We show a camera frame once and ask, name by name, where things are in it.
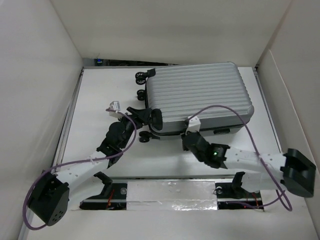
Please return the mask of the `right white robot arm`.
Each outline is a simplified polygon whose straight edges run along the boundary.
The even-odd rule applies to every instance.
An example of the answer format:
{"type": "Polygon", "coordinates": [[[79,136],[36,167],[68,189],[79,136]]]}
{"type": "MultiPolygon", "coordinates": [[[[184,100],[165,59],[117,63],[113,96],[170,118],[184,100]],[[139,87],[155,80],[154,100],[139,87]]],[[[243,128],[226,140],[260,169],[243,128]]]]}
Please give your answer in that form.
{"type": "Polygon", "coordinates": [[[299,197],[314,196],[316,165],[297,149],[258,155],[226,144],[209,143],[199,132],[188,132],[181,139],[183,149],[199,162],[214,169],[238,170],[231,184],[237,197],[278,187],[299,197]]]}

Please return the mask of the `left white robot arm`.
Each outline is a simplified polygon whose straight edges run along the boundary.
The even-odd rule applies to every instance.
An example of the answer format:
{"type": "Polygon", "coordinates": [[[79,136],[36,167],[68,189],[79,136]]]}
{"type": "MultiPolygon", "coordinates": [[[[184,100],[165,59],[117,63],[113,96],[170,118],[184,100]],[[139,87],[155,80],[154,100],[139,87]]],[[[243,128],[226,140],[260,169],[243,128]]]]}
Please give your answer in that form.
{"type": "Polygon", "coordinates": [[[111,194],[112,180],[103,171],[113,166],[136,140],[138,130],[148,125],[152,109],[128,107],[123,113],[114,104],[106,111],[120,117],[110,125],[100,146],[88,158],[52,166],[44,170],[27,192],[22,207],[23,221],[33,231],[42,227],[33,227],[27,220],[26,212],[30,209],[40,218],[45,227],[58,223],[66,214],[75,190],[88,180],[99,179],[88,196],[98,195],[107,198],[111,194]]]}

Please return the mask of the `grey hard-shell suitcase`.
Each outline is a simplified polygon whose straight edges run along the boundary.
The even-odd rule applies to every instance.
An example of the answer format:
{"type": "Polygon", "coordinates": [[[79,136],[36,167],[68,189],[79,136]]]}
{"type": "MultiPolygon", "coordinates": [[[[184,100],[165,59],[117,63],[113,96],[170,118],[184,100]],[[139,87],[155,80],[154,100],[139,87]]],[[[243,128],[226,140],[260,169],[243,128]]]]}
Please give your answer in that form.
{"type": "Polygon", "coordinates": [[[239,131],[254,106],[233,62],[157,66],[137,72],[135,82],[144,85],[137,98],[152,109],[149,130],[139,141],[173,139],[185,133],[188,118],[196,114],[203,136],[239,131]]]}

